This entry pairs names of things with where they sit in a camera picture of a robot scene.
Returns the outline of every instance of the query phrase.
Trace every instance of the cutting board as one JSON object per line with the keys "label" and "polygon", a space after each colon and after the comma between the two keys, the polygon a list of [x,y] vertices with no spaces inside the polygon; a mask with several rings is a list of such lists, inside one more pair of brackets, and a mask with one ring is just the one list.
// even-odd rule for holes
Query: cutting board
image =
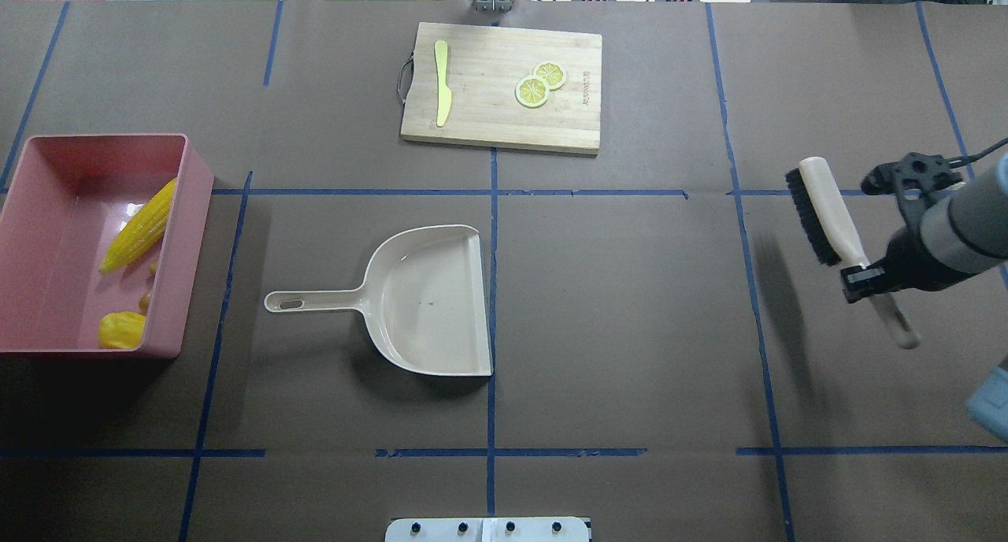
{"label": "cutting board", "polygon": [[[436,125],[434,42],[449,44],[452,111]],[[529,109],[515,86],[540,61],[556,61],[566,82]],[[421,22],[413,82],[402,115],[403,139],[598,154],[602,128],[602,36],[598,34]]]}

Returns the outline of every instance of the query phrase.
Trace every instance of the lemon slice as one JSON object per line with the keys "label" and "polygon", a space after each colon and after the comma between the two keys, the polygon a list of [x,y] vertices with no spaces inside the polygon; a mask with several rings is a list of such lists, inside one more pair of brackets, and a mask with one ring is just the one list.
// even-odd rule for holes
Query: lemon slice
{"label": "lemon slice", "polygon": [[514,96],[522,107],[542,107],[549,98],[549,84],[539,76],[525,76],[514,87]]}
{"label": "lemon slice", "polygon": [[566,70],[556,61],[542,61],[534,70],[532,75],[539,76],[543,82],[549,85],[550,91],[556,91],[566,83]]}

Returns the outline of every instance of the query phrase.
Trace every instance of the pink plastic box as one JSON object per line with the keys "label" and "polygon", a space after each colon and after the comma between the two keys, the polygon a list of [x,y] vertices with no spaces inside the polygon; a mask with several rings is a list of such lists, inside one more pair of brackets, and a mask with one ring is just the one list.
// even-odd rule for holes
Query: pink plastic box
{"label": "pink plastic box", "polygon": [[[164,238],[133,265],[98,272],[116,233],[178,176]],[[0,212],[0,356],[172,359],[181,351],[214,176],[182,134],[33,136]],[[158,262],[151,279],[148,265]],[[108,312],[139,311],[137,349],[99,349]]]}

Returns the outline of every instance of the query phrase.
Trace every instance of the dustpan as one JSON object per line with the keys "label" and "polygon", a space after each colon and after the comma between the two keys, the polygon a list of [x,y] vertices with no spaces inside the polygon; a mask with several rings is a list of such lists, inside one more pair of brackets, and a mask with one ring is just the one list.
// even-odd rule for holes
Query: dustpan
{"label": "dustpan", "polygon": [[364,313],[385,359],[436,377],[492,373],[479,231],[431,226],[379,245],[354,290],[271,291],[270,312]]}

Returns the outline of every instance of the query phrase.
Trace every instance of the yellow knife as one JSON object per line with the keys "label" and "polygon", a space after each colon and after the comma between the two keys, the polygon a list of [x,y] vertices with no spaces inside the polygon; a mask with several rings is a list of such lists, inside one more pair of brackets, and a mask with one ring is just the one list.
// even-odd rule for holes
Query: yellow knife
{"label": "yellow knife", "polygon": [[448,42],[434,42],[434,61],[437,64],[437,126],[445,126],[452,110],[452,90],[448,88]]}

